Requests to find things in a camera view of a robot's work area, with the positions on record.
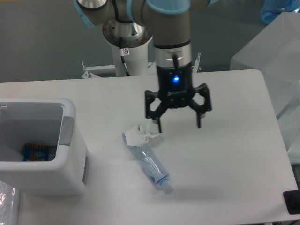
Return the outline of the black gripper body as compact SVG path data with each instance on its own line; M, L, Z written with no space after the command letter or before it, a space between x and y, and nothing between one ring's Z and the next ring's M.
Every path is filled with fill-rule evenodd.
M167 109L186 107L195 95L191 66L191 63L177 69L157 66L158 98Z

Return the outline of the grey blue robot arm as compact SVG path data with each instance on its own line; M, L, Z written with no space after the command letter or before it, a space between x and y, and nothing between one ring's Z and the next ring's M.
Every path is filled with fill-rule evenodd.
M75 0L86 26L102 25L107 42L119 50L153 40L159 89L145 92L145 116L157 124L168 109L190 107L197 122L212 110L206 84L192 82L190 8L208 0Z

